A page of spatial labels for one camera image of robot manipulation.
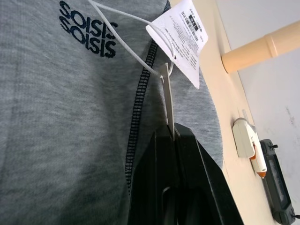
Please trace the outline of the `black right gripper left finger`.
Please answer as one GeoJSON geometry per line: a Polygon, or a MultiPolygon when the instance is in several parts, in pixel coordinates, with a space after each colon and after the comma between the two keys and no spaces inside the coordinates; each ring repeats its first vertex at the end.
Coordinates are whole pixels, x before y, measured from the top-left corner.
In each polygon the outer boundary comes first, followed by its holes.
{"type": "Polygon", "coordinates": [[[153,132],[135,167],[131,189],[131,225],[175,225],[179,186],[174,141],[167,125],[153,132]]]}

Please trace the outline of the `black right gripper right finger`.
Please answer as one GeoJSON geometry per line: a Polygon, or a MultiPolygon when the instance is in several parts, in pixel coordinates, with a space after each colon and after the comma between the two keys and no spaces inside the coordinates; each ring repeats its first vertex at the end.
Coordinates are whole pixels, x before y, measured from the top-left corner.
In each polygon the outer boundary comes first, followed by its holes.
{"type": "Polygon", "coordinates": [[[191,129],[176,124],[176,147],[183,178],[180,225],[229,224],[229,187],[225,177],[191,129]]]}

